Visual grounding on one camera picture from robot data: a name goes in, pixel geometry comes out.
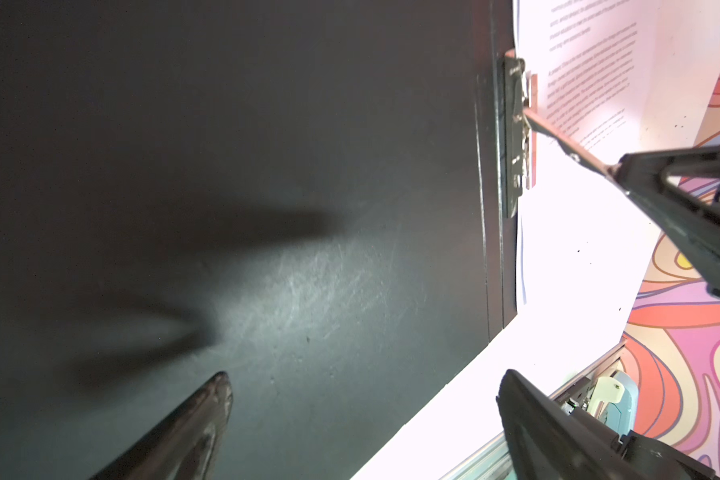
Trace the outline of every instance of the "dark gray surface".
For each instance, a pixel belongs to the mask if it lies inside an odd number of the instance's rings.
[[[217,370],[216,478],[355,473],[488,344],[471,27],[0,2],[0,478],[86,478]]]

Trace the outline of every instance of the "colorful patterned fabric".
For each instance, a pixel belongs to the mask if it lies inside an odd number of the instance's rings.
[[[720,79],[698,144],[720,144]],[[714,179],[681,187],[711,201]],[[720,475],[720,300],[662,235],[624,336],[626,372],[640,388],[635,431],[674,446]]]

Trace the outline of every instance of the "black tabletop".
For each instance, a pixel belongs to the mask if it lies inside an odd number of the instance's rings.
[[[474,86],[469,2],[0,2],[0,478],[218,370],[217,478],[354,474],[497,332]]]

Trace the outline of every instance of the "metal clip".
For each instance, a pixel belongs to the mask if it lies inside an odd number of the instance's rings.
[[[523,114],[529,103],[527,81],[525,60],[509,50],[504,54],[504,158],[500,179],[507,218],[518,212],[518,198],[528,178],[530,125]]]

